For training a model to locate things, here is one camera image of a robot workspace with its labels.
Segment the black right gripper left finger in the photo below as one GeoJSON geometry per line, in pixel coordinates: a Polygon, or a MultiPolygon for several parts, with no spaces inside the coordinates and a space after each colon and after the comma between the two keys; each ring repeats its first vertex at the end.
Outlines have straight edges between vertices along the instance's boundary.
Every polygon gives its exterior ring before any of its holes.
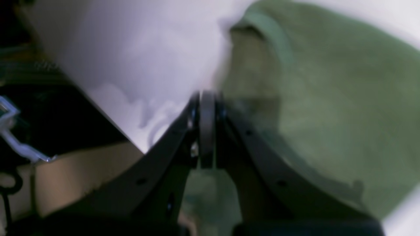
{"type": "Polygon", "coordinates": [[[163,136],[127,171],[34,224],[25,236],[190,236],[178,222],[190,171],[214,165],[216,94],[194,93],[163,136]]]}

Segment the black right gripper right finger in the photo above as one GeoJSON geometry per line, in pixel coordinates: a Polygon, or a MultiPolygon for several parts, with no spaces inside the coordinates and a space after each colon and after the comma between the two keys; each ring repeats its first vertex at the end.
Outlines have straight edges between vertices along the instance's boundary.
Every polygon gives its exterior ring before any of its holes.
{"type": "Polygon", "coordinates": [[[217,167],[238,193],[233,236],[383,236],[381,224],[312,185],[288,166],[217,94],[217,167]]]}

